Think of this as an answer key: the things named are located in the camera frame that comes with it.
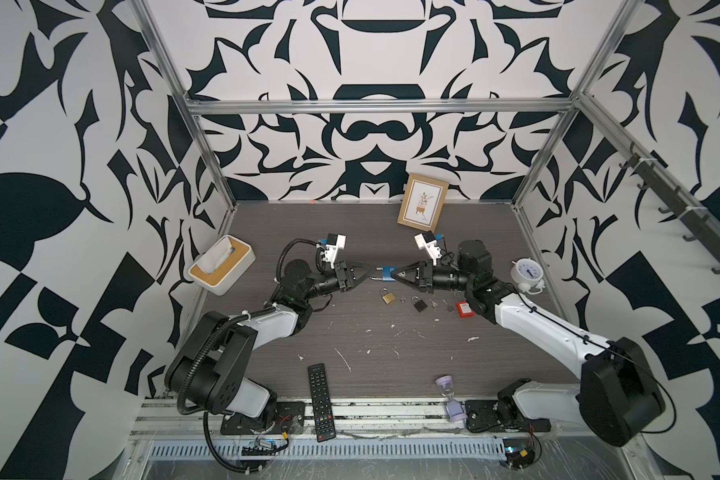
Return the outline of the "blue padlock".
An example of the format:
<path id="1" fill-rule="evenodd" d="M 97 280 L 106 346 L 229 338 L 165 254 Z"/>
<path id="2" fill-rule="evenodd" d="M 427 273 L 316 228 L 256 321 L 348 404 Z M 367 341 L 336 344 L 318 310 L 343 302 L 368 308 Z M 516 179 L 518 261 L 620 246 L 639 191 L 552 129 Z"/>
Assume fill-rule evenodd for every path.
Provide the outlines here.
<path id="1" fill-rule="evenodd" d="M 374 281 L 394 282 L 395 279 L 393 278 L 393 274 L 395 270 L 396 267 L 393 266 L 377 267 L 371 274 L 370 278 Z"/>

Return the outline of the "black padlock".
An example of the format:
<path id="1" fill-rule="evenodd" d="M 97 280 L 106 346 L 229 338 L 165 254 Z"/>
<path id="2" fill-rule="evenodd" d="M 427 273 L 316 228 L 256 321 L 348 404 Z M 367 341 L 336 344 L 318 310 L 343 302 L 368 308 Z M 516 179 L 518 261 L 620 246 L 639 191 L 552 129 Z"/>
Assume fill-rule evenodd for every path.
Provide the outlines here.
<path id="1" fill-rule="evenodd" d="M 417 312 L 421 313 L 428 308 L 427 303 L 418 296 L 411 297 L 411 303 Z"/>

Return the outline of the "brass padlock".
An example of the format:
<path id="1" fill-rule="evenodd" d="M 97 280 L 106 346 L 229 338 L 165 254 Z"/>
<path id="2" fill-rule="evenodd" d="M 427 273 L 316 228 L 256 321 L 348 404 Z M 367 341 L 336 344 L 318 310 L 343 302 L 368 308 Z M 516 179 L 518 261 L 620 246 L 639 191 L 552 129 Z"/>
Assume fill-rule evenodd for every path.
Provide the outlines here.
<path id="1" fill-rule="evenodd" d="M 380 290 L 380 296 L 383 300 L 383 302 L 387 305 L 392 304 L 396 301 L 396 296 L 389 291 L 387 288 L 382 288 Z"/>

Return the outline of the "red padlock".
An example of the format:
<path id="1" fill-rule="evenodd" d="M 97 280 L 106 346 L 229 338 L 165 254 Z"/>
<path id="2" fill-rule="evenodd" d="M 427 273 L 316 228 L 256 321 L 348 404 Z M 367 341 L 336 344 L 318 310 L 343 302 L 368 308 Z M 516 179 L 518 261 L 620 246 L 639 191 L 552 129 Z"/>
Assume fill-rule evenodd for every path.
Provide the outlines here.
<path id="1" fill-rule="evenodd" d="M 456 308 L 460 318 L 470 318 L 475 315 L 468 302 L 458 302 Z"/>

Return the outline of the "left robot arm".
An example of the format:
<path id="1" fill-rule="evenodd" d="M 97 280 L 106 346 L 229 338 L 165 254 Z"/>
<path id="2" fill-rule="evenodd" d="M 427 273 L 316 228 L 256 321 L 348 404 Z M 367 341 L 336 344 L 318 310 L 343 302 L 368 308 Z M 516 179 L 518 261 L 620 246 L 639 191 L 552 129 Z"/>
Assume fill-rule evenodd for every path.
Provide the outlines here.
<path id="1" fill-rule="evenodd" d="M 165 374 L 178 413 L 238 415 L 255 430 L 268 429 L 275 423 L 277 394 L 246 377 L 252 353 L 303 330 L 316 312 L 312 299 L 351 291 L 374 270 L 339 261 L 314 271 L 308 262 L 292 260 L 262 309 L 233 316 L 204 314 Z"/>

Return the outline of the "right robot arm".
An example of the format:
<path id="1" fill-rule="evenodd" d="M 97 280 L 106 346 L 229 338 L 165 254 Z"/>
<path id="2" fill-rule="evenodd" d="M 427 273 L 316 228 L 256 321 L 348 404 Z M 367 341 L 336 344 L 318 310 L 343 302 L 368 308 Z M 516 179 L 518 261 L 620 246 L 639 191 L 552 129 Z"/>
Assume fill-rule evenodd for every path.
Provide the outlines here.
<path id="1" fill-rule="evenodd" d="M 462 294 L 469 311 L 522 336 L 576 379 L 568 384 L 515 381 L 498 393 L 491 416 L 475 432 L 519 431 L 539 421 L 561 421 L 583 425 L 621 447 L 674 404 L 637 343 L 590 333 L 533 302 L 545 286 L 544 270 L 535 260 L 514 261 L 511 279 L 503 281 L 480 240 L 461 242 L 452 262 L 444 260 L 437 238 L 420 235 L 416 242 L 427 260 L 396 268 L 392 279 L 419 292 Z"/>

